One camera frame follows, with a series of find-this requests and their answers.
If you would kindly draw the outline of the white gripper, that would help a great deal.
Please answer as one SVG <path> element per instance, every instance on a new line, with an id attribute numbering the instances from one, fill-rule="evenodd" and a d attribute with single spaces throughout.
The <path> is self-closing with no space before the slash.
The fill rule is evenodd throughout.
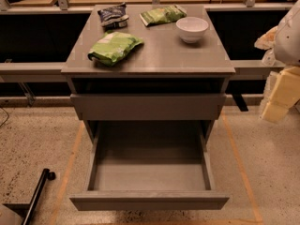
<path id="1" fill-rule="evenodd" d="M 277 30 L 276 26 L 271 28 L 254 43 L 255 48 L 265 50 L 262 58 L 265 66 L 272 67 L 275 64 L 274 47 Z M 266 79 L 260 103 L 261 119 L 277 123 L 299 100 L 300 67 L 286 67 L 280 72 L 271 71 Z"/>

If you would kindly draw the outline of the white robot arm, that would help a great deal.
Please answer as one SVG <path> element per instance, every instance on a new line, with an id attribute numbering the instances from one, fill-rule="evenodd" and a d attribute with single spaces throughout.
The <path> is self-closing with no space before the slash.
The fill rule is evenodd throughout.
<path id="1" fill-rule="evenodd" d="M 280 72 L 270 73 L 261 102 L 261 119 L 276 123 L 300 100 L 300 1 L 254 46 L 265 50 L 265 66 L 273 66 L 276 61 L 285 65 Z"/>

